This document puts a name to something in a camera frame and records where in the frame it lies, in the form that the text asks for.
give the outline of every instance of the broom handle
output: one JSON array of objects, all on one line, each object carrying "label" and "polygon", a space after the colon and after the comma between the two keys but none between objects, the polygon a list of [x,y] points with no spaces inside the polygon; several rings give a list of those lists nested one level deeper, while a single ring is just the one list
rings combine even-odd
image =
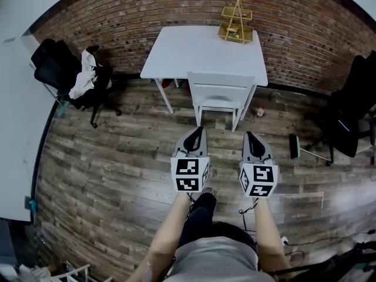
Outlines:
[{"label": "broom handle", "polygon": [[317,155],[317,154],[315,154],[315,153],[311,153],[311,152],[309,152],[308,150],[305,150],[305,149],[303,149],[303,148],[301,148],[300,150],[302,150],[302,151],[304,151],[304,152],[306,152],[306,153],[309,153],[310,155],[313,155],[313,156],[315,156],[315,157],[319,157],[320,159],[323,159],[323,160],[326,160],[326,161],[331,162],[331,160],[326,159],[326,158],[324,158],[324,157],[321,157],[321,156],[319,156],[319,155]]}]

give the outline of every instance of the table leg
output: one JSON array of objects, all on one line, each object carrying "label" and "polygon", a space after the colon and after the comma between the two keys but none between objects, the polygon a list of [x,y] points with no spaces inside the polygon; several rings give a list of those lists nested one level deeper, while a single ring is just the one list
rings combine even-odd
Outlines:
[{"label": "table leg", "polygon": [[244,116],[246,115],[246,113],[248,111],[248,107],[251,104],[251,100],[252,100],[252,97],[253,97],[255,90],[256,90],[256,85],[253,85],[252,88],[251,88],[251,91],[249,92],[248,99],[247,99],[246,105],[244,106],[243,113],[240,116],[240,121],[243,121]]},{"label": "table leg", "polygon": [[167,108],[169,109],[169,112],[170,112],[171,114],[174,114],[174,111],[173,111],[173,109],[171,108],[171,105],[170,105],[169,99],[168,99],[167,96],[166,96],[165,90],[163,90],[163,88],[162,88],[162,79],[158,79],[158,78],[156,78],[156,79],[154,79],[154,80],[155,80],[155,83],[157,84],[157,87],[158,87],[158,89],[159,89],[159,92],[162,94],[162,97],[163,97],[164,102],[166,102],[166,105],[167,105]]}]

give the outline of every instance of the jeans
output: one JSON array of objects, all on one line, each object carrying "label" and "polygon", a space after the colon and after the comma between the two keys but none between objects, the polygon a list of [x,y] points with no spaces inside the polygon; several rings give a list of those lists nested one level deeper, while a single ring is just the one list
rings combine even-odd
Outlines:
[{"label": "jeans", "polygon": [[229,223],[213,223],[217,199],[211,193],[203,193],[195,202],[184,224],[179,246],[200,238],[224,236],[250,246],[255,252],[256,242],[241,228]]}]

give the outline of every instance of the person's right arm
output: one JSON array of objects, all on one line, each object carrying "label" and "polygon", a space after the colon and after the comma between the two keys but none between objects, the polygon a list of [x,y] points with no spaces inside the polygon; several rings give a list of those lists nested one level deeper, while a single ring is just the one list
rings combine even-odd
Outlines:
[{"label": "person's right arm", "polygon": [[[269,273],[291,268],[284,255],[281,237],[267,199],[258,200],[254,214],[256,217],[258,259],[263,272]],[[292,278],[292,276],[294,275],[289,274],[285,278]]]}]

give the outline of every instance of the white table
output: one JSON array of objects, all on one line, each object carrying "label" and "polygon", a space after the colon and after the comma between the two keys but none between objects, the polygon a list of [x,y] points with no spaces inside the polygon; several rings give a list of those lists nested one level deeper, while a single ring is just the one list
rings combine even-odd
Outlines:
[{"label": "white table", "polygon": [[256,86],[267,86],[268,80],[259,36],[253,31],[248,44],[222,40],[218,26],[164,27],[150,51],[141,78],[155,80],[171,114],[173,109],[162,88],[164,78],[187,79],[187,71],[254,76],[254,85],[241,114],[244,119]]}]

